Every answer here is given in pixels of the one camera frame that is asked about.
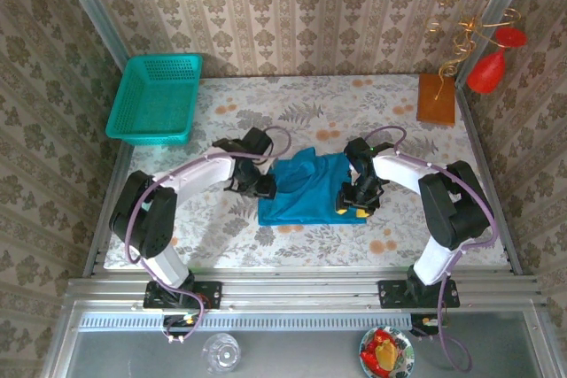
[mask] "gold wire decoration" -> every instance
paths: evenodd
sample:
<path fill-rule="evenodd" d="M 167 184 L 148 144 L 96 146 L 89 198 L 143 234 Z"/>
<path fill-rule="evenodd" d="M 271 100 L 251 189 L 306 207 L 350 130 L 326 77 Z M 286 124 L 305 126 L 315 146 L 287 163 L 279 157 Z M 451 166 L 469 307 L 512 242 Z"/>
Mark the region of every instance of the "gold wire decoration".
<path fill-rule="evenodd" d="M 445 7 L 447 5 L 450 5 L 451 3 L 456 3 L 458 1 L 459 0 L 437 0 L 437 3 L 439 4 L 439 6 Z M 462 13 L 462 10 L 465 7 L 465 5 L 469 3 L 469 0 L 462 0 L 461 8 L 459 9 L 456 15 L 458 20 L 446 19 L 445 17 L 442 16 L 439 19 L 439 15 L 434 15 L 427 19 L 427 31 L 429 31 L 430 33 L 437 33 L 439 30 L 441 30 L 441 26 L 445 22 L 456 24 L 458 27 L 460 27 L 457 30 L 457 34 L 453 37 L 453 54 L 456 56 L 456 58 L 448 60 L 439 68 L 439 78 L 441 79 L 441 86 L 439 87 L 437 95 L 434 98 L 435 101 L 439 99 L 441 90 L 445 85 L 445 77 L 455 76 L 458 72 L 458 65 L 461 64 L 461 62 L 464 61 L 466 58 L 468 58 L 470 54 L 474 51 L 474 49 L 476 49 L 477 44 L 475 43 L 474 40 L 472 40 L 473 35 L 477 35 L 478 37 L 485 39 L 488 42 L 500 48 L 506 48 L 508 46 L 504 46 L 492 40 L 490 37 L 483 35 L 484 29 L 491 27 L 511 26 L 512 24 L 515 24 L 522 18 L 522 15 L 516 9 L 506 8 L 504 10 L 504 16 L 502 22 L 495 24 L 484 24 L 482 22 L 482 16 L 490 0 L 470 0 L 470 1 L 474 1 L 475 3 L 476 2 L 484 2 L 484 3 L 481 4 L 480 9 L 476 13 L 471 15 L 466 15 Z"/>

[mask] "clear glass cup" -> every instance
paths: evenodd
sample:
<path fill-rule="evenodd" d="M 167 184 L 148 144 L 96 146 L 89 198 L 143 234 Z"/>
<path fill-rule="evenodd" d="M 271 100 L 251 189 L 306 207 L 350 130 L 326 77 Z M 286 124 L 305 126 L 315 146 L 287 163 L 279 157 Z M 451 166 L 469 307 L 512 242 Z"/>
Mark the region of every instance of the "clear glass cup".
<path fill-rule="evenodd" d="M 234 336 L 215 334 L 206 340 L 201 357 L 209 364 L 209 374 L 226 374 L 237 367 L 240 361 L 240 347 Z"/>

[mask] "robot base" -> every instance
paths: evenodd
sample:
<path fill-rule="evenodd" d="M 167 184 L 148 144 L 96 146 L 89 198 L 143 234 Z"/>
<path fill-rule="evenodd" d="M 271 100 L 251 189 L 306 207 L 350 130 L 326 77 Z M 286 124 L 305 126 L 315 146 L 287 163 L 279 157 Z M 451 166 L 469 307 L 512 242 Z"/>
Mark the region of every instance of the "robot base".
<path fill-rule="evenodd" d="M 222 283 L 221 282 L 187 282 L 180 289 L 193 292 L 203 300 L 206 310 L 218 310 L 221 308 Z M 144 309 L 160 309 L 160 310 L 180 310 L 180 309 L 198 309 L 197 300 L 180 295 L 170 293 L 163 289 L 157 282 L 148 282 L 145 287 Z"/>
<path fill-rule="evenodd" d="M 428 287 L 419 297 L 413 297 L 407 280 L 378 282 L 380 306 L 383 309 L 436 309 L 441 283 Z M 448 281 L 443 294 L 445 307 L 459 307 L 459 293 L 454 281 Z"/>

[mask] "red ornament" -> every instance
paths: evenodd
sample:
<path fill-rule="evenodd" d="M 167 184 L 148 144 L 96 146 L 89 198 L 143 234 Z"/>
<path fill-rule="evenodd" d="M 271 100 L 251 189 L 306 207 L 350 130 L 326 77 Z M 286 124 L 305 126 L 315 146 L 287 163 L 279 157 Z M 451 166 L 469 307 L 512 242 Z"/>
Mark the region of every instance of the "red ornament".
<path fill-rule="evenodd" d="M 513 27 L 500 27 L 494 32 L 494 37 L 499 44 L 507 48 L 519 48 L 528 43 L 525 33 Z"/>
<path fill-rule="evenodd" d="M 467 77 L 467 84 L 475 92 L 490 93 L 504 77 L 504 66 L 504 49 L 500 49 L 477 62 Z"/>

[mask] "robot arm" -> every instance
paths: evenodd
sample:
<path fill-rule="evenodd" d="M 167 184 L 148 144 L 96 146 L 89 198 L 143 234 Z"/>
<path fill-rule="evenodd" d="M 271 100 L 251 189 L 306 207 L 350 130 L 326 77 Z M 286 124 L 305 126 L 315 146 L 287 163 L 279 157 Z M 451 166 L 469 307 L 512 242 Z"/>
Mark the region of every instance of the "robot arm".
<path fill-rule="evenodd" d="M 173 237 L 175 210 L 187 199 L 221 181 L 231 181 L 226 190 L 250 197 L 273 198 L 276 181 L 267 171 L 271 161 L 258 167 L 250 158 L 216 157 L 216 153 L 243 152 L 262 155 L 272 145 L 271 138 L 258 128 L 252 128 L 242 139 L 221 139 L 213 143 L 202 158 L 206 160 L 176 174 L 159 185 L 146 199 L 146 208 L 140 210 L 130 239 L 146 266 L 165 284 L 180 288 L 190 287 L 193 275 L 181 261 L 170 241 Z M 113 215 L 110 229 L 123 241 L 134 205 L 156 180 L 171 172 L 150 176 L 133 172 L 127 179 Z"/>
<path fill-rule="evenodd" d="M 358 208 L 369 216 L 380 207 L 382 185 L 395 181 L 421 196 L 427 227 L 431 233 L 421 257 L 408 271 L 408 289 L 414 295 L 444 277 L 459 247 L 479 237 L 489 226 L 482 210 L 459 185 L 426 166 L 398 156 L 390 143 L 370 147 L 362 138 L 347 144 L 345 154 L 355 177 L 344 183 L 337 198 L 338 212 Z M 469 164 L 457 161 L 447 171 L 471 186 L 485 201 L 485 195 Z"/>

